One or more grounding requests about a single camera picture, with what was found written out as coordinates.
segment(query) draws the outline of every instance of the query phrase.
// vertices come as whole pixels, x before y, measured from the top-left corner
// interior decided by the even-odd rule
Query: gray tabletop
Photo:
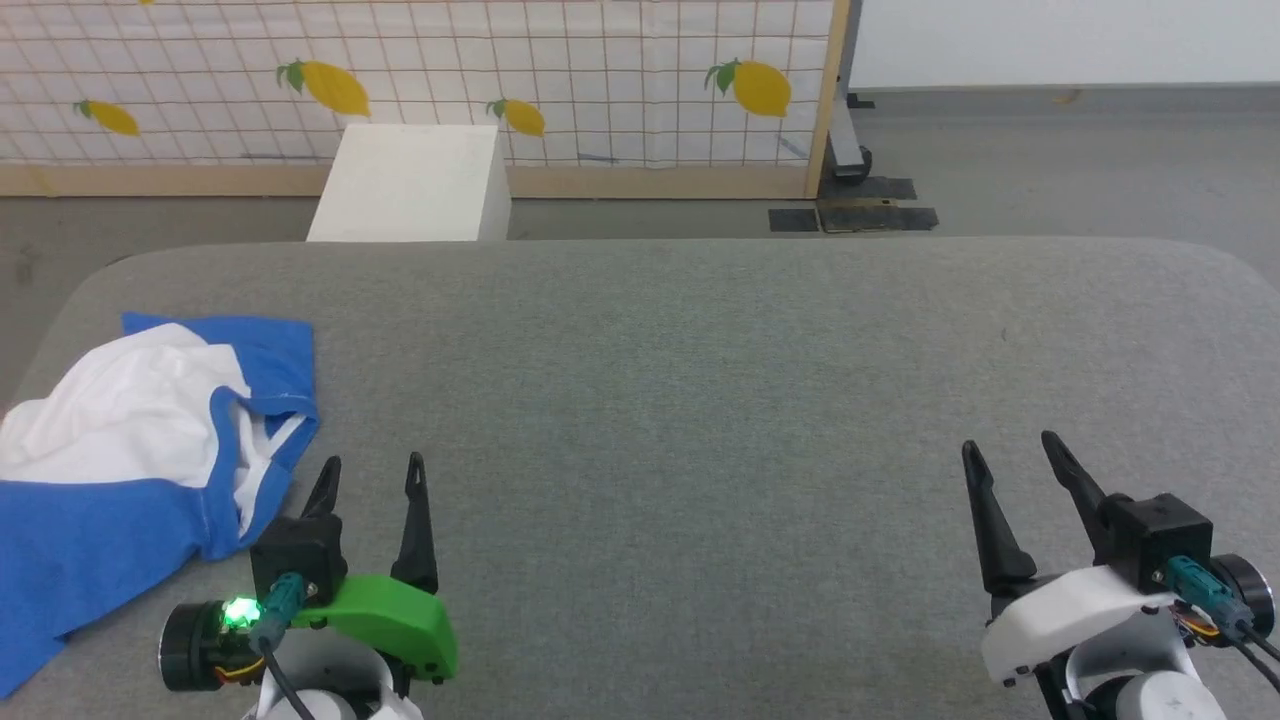
[[[343,457],[353,573],[387,571],[408,452],[430,466],[461,670],[436,717],[1047,717],[978,653],[960,443],[987,455],[1048,571],[1088,543],[1038,433],[1107,491],[1181,496],[1219,552],[1280,577],[1280,295],[1161,241],[262,245],[134,258],[91,278],[20,397],[123,310],[315,324],[321,432],[287,510]],[[250,589],[192,564],[104,621],[5,717],[239,717],[170,694],[178,602]],[[1233,717],[1271,689],[1196,651]]]

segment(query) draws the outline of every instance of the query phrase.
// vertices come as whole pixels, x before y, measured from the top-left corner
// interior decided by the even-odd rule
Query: lemon patterned fabric
[[[806,165],[831,0],[8,0],[0,163],[328,164],[351,123],[509,164]]]

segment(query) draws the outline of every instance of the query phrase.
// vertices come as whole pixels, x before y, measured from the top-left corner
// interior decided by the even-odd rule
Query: blue fabric
[[[125,314],[125,334],[177,322],[211,345],[230,345],[252,397],[215,389],[209,416],[218,455],[204,488],[163,478],[102,484],[0,479],[0,698],[49,662],[68,633],[177,571],[191,556],[220,560],[252,544],[279,511],[293,468],[315,437],[312,333],[306,323],[264,318],[174,320]],[[247,533],[233,498],[239,461],[232,409],[268,418],[268,433],[306,419],[262,478]]]

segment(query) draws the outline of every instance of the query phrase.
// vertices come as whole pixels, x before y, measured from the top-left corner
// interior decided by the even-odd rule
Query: green led light
[[[223,607],[223,625],[248,628],[262,616],[262,606],[252,597],[237,597]]]

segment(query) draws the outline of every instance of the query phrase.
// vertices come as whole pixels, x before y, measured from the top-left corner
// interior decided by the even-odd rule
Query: gray floor
[[[937,209],[934,234],[1184,240],[1236,255],[1280,286],[1274,104],[1228,96],[1212,111],[1203,102],[1149,111],[1094,101],[1050,114],[1046,100],[997,114],[989,104],[909,100],[859,117],[859,136],[877,174],[913,178],[919,204]],[[806,204],[518,201],[511,237],[764,237],[768,209],[781,206]],[[294,199],[0,200],[0,404],[93,270],[165,247],[301,241],[314,208]]]

